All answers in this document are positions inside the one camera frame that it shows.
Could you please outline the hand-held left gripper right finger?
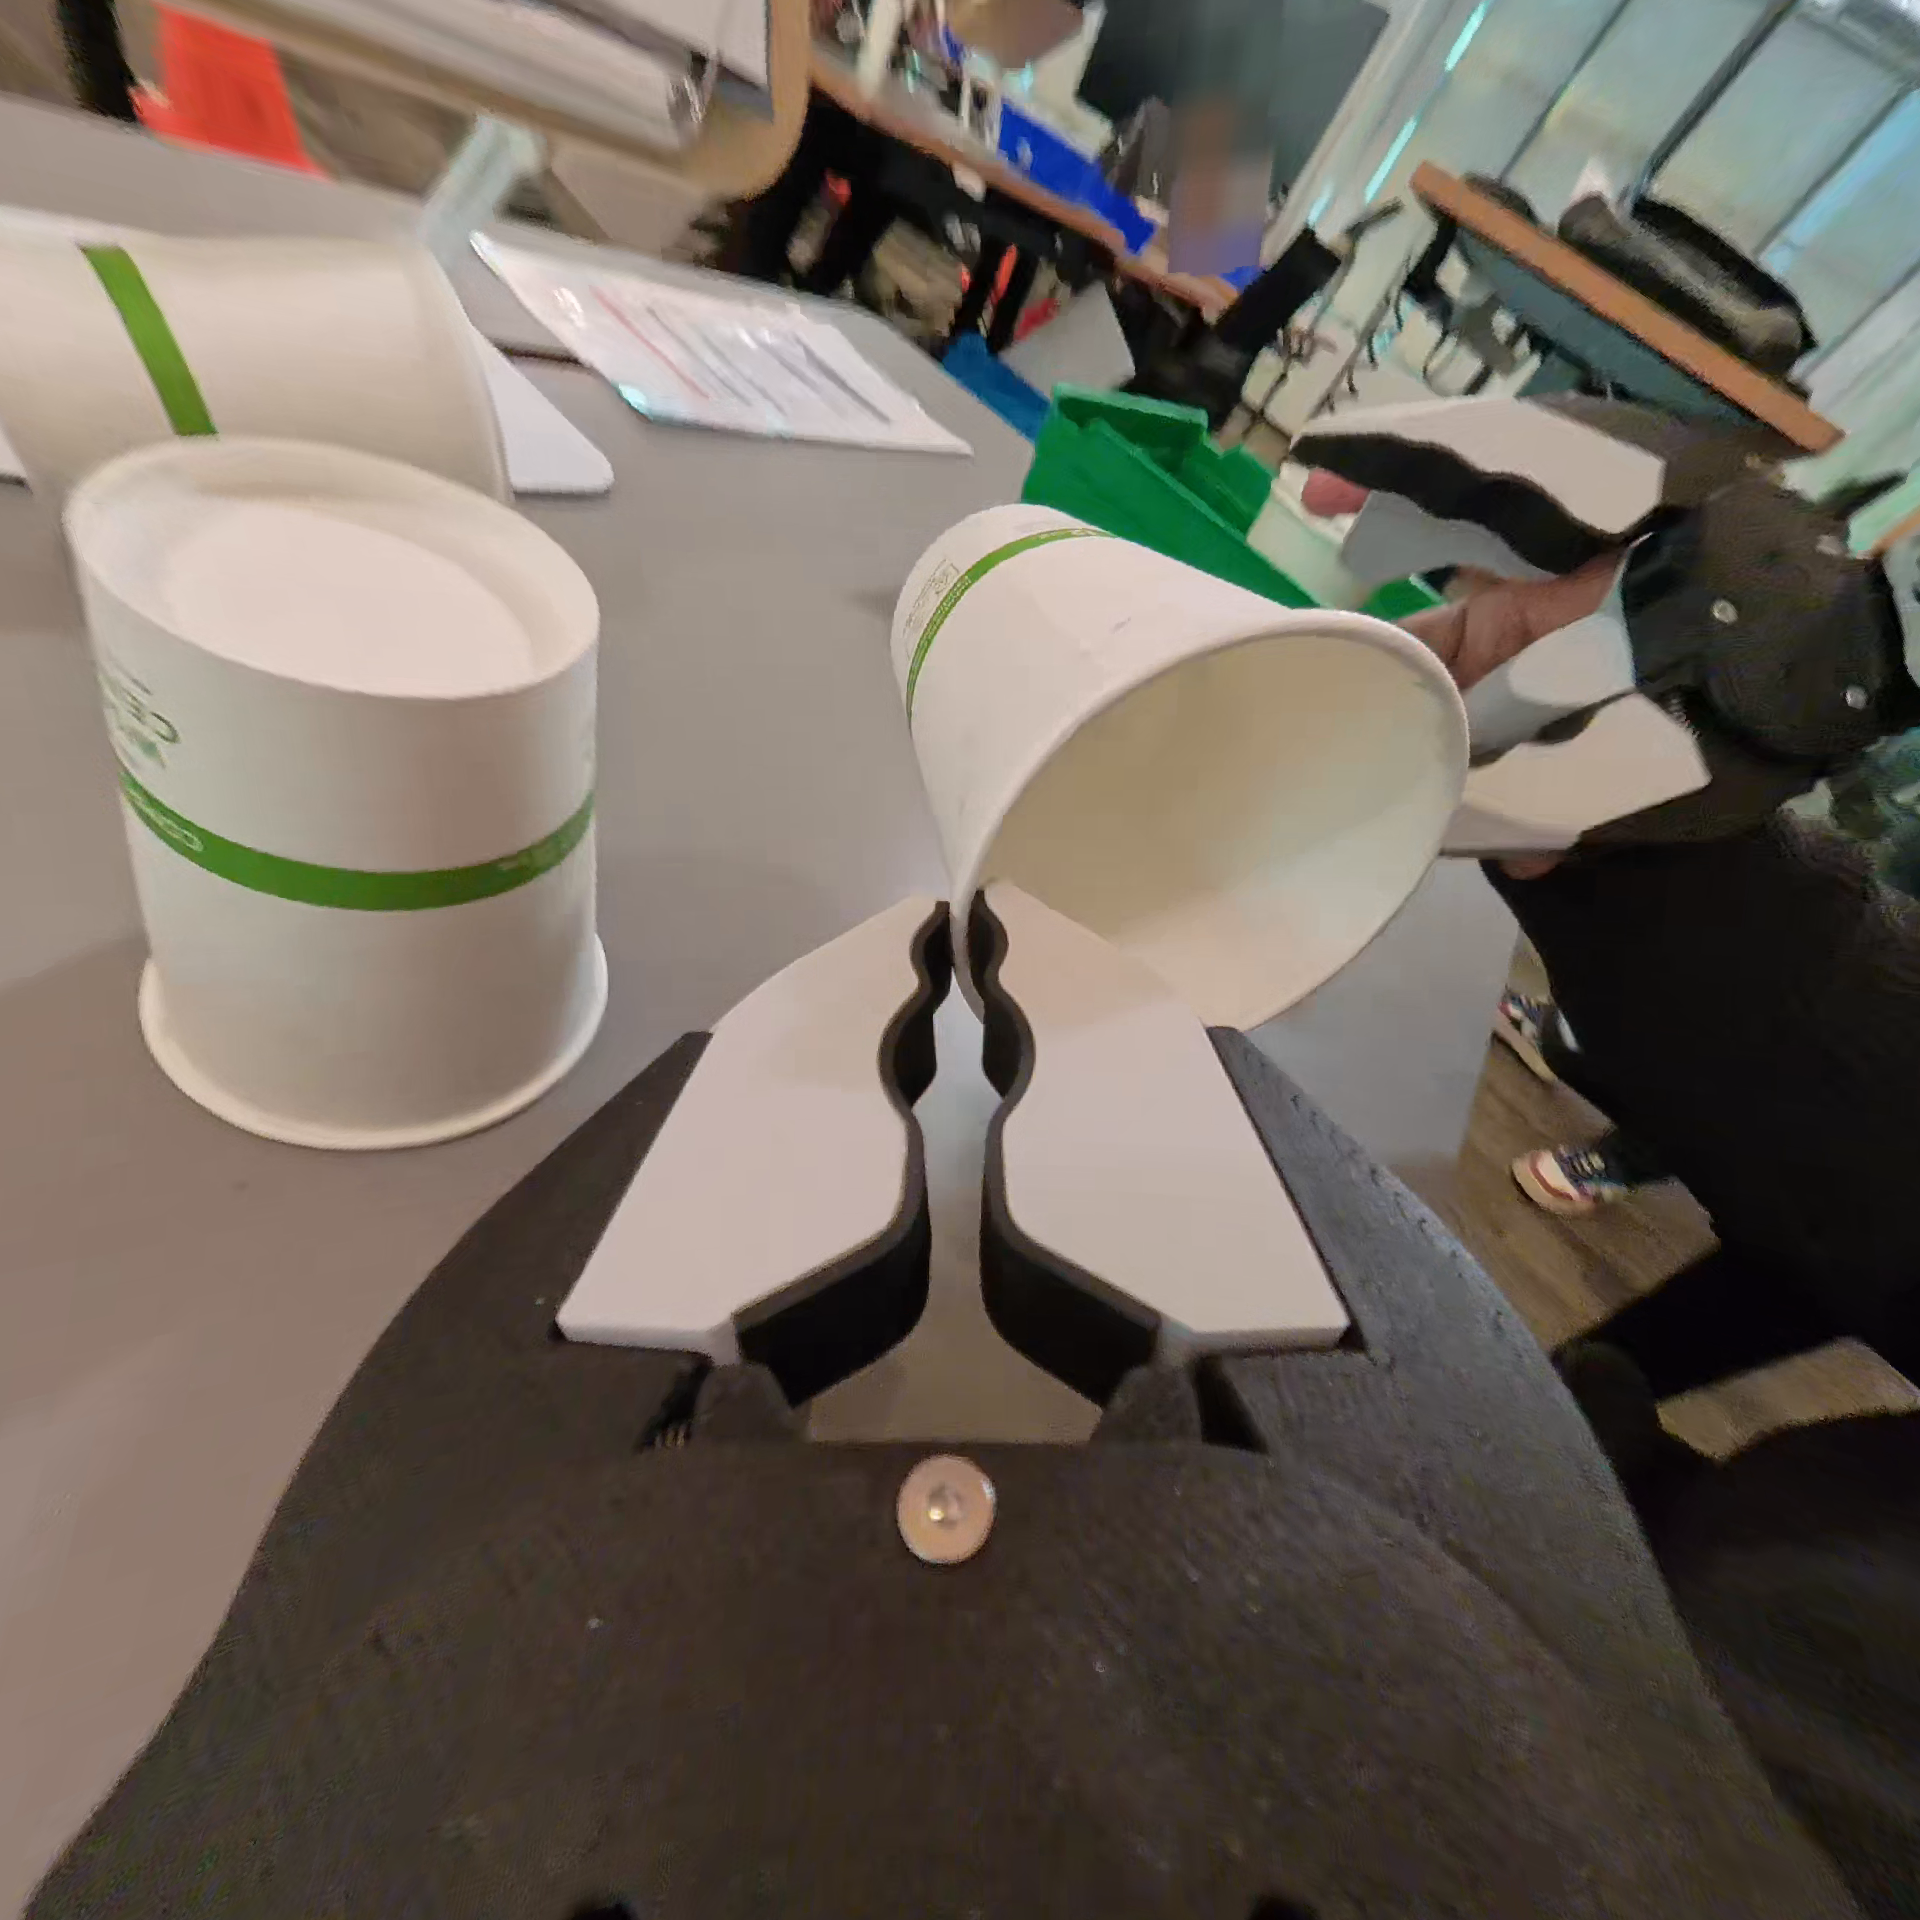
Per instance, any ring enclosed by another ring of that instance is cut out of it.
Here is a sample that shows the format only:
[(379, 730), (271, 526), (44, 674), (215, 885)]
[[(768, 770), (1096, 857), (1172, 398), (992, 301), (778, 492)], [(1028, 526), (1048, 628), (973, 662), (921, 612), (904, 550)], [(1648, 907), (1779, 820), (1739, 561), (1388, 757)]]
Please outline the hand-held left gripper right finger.
[(967, 970), (997, 1336), (1099, 1408), (1145, 1368), (1337, 1348), (1352, 1313), (1203, 1018), (1008, 881), (973, 896)]

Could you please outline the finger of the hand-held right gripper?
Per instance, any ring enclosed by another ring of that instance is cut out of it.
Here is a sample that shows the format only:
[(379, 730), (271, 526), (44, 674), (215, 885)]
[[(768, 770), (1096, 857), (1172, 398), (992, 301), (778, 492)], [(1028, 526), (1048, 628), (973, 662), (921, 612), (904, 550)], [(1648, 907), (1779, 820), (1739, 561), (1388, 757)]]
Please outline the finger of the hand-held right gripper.
[(1684, 800), (1712, 779), (1691, 730), (1635, 692), (1562, 740), (1471, 770), (1442, 857), (1557, 856), (1597, 828)]
[(1520, 398), (1352, 406), (1290, 459), (1364, 493), (1340, 548), (1360, 582), (1560, 579), (1643, 538), (1667, 504), (1656, 452)]

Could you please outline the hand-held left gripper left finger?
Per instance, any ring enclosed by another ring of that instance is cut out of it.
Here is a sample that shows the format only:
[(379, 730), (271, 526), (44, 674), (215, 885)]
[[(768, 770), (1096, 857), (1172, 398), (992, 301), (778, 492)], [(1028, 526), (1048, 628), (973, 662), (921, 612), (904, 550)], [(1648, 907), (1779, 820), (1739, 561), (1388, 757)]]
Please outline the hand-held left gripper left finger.
[(949, 904), (913, 896), (768, 977), (690, 1073), (557, 1313), (567, 1342), (756, 1364), (807, 1406), (928, 1301), (919, 1098), (953, 984)]

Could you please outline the white paper cup green band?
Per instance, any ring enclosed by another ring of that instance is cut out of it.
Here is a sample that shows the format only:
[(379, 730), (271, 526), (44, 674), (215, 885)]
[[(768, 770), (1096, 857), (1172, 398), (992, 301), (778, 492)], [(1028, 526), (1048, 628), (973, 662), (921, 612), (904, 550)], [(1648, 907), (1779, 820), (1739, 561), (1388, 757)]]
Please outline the white paper cup green band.
[(376, 456), (172, 438), (65, 504), (155, 1066), (257, 1137), (521, 1114), (608, 1009), (594, 590), (512, 505)]
[(1207, 1025), (1360, 958), (1465, 795), (1467, 714), (1420, 640), (1036, 505), (919, 556), (891, 660), (955, 930), (1010, 883)]
[(404, 242), (5, 211), (2, 422), (52, 505), (124, 452), (180, 438), (353, 448), (512, 496), (482, 339)]

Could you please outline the person's right hand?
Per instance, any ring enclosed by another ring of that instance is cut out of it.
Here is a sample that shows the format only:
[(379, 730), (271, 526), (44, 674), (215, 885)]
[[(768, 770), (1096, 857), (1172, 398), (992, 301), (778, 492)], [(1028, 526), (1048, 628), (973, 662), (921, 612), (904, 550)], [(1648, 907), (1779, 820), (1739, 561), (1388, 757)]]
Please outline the person's right hand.
[(1554, 633), (1610, 608), (1626, 556), (1600, 556), (1549, 580), (1507, 580), (1463, 566), (1452, 597), (1409, 616), (1403, 633), (1415, 637), (1467, 698), (1479, 684), (1509, 668)]

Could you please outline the person's sneaker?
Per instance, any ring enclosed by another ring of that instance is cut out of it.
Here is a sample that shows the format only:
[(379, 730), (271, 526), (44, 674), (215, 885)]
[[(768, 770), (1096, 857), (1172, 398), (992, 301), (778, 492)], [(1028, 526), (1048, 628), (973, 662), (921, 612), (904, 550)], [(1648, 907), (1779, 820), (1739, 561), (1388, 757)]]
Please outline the person's sneaker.
[(1549, 1217), (1588, 1217), (1641, 1187), (1615, 1137), (1588, 1146), (1535, 1148), (1509, 1164), (1509, 1178), (1523, 1197)]
[(1560, 1086), (1577, 1057), (1573, 1030), (1547, 997), (1504, 993), (1496, 1011), (1496, 1038), (1547, 1086)]

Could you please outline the person's dark clothing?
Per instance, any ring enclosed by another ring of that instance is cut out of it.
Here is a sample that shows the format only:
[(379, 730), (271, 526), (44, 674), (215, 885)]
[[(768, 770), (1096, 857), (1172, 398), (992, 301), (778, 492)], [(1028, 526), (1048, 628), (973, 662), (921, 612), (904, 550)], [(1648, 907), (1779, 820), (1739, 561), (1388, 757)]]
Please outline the person's dark clothing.
[(1916, 904), (1791, 813), (1491, 864), (1591, 1101), (1717, 1249), (1554, 1356), (1696, 1656), (1868, 1916), (1917, 1910), (1916, 1413), (1715, 1461), (1660, 1408), (1842, 1340), (1916, 1382)]

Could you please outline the green plastic bin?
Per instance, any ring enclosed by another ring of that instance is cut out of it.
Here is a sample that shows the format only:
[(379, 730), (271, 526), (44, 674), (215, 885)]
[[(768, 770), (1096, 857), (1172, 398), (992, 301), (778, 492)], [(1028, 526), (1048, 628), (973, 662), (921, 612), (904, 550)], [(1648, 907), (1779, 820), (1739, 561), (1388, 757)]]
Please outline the green plastic bin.
[(1115, 392), (1015, 389), (1007, 418), (1034, 442), (1021, 501), (1082, 518), (1283, 608), (1405, 620), (1441, 604), (1425, 579), (1364, 586), (1337, 556), (1341, 524), (1311, 518), (1298, 486), (1205, 411)]

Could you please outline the wooden document stand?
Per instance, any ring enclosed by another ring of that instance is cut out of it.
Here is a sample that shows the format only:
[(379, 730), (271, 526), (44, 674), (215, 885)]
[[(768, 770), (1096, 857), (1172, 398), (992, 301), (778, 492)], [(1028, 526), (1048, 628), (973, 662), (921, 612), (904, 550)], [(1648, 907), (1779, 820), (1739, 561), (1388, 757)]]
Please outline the wooden document stand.
[[(600, 161), (672, 213), (783, 173), (809, 98), (809, 6), (562, 3), (172, 5), (469, 116), (417, 216), (451, 282), (514, 187)], [(612, 466), (485, 342), (512, 496), (604, 496)]]

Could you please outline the laminated paper sheet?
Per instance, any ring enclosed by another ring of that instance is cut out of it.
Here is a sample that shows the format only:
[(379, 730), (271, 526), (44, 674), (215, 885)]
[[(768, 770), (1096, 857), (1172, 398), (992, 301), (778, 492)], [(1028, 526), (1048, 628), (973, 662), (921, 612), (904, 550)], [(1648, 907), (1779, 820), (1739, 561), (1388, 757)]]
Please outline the laminated paper sheet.
[(835, 324), (800, 306), (570, 267), (479, 234), (472, 251), (560, 347), (651, 422), (863, 450), (972, 452)]

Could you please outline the orange traffic cone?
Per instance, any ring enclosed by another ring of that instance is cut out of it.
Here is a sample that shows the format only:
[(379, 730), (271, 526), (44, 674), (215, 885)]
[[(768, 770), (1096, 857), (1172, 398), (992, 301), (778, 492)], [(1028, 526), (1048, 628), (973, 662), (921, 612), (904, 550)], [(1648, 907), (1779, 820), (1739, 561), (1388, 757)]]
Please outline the orange traffic cone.
[(154, 21), (157, 78), (133, 90), (145, 130), (183, 149), (325, 179), (267, 41), (172, 5), (155, 5)]

